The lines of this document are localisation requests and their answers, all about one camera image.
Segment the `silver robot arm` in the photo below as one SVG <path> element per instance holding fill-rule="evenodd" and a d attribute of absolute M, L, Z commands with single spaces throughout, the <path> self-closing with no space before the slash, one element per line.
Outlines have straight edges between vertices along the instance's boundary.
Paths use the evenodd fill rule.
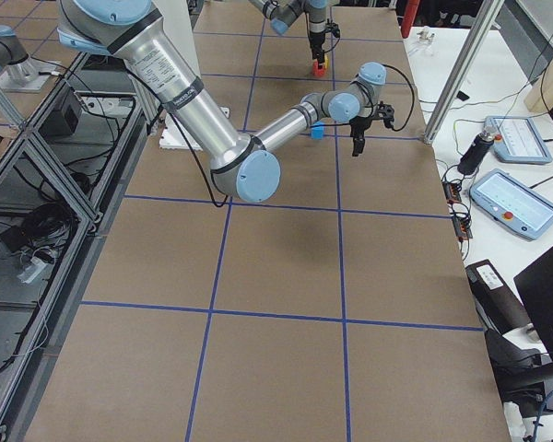
<path fill-rule="evenodd" d="M 325 0 L 293 0 L 286 4 L 278 1 L 252 0 L 253 5 L 270 22 L 271 29 L 284 35 L 301 16 L 305 17 L 306 34 L 312 52 L 312 74 L 324 76 L 328 66 L 328 53 L 340 39 L 339 26 L 328 17 L 332 4 Z"/>
<path fill-rule="evenodd" d="M 374 120 L 392 127 L 394 110 L 380 101 L 382 64 L 364 64 L 341 90 L 311 93 L 253 135 L 238 132 L 171 42 L 151 1 L 61 1 L 58 33 L 71 49 L 124 60 L 194 141 L 210 156 L 210 177 L 225 195 L 249 203 L 270 198 L 281 169 L 275 150 L 323 118 L 351 127 L 353 154 L 362 153 Z"/>

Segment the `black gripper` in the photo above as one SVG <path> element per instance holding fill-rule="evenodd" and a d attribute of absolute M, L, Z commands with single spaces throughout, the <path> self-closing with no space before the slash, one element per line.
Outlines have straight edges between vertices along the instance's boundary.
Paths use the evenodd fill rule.
<path fill-rule="evenodd" d="M 312 68 L 324 69 L 324 50 L 326 35 L 332 34 L 335 42 L 329 48 L 332 51 L 340 41 L 340 28 L 332 19 L 327 19 L 323 23 L 309 21 L 307 23 L 307 35 L 312 50 Z"/>
<path fill-rule="evenodd" d="M 387 129 L 394 128 L 394 108 L 382 101 L 374 106 L 367 116 L 356 116 L 350 122 L 350 136 L 352 137 L 352 156 L 359 157 L 365 147 L 365 132 L 371 128 L 375 121 L 382 121 Z"/>

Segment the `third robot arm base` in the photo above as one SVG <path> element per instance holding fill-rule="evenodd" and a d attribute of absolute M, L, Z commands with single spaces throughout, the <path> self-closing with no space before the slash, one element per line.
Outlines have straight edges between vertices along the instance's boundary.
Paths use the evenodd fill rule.
<path fill-rule="evenodd" d="M 47 79 L 57 74 L 53 64 L 30 57 L 12 28 L 0 25 L 0 88 L 38 93 Z"/>

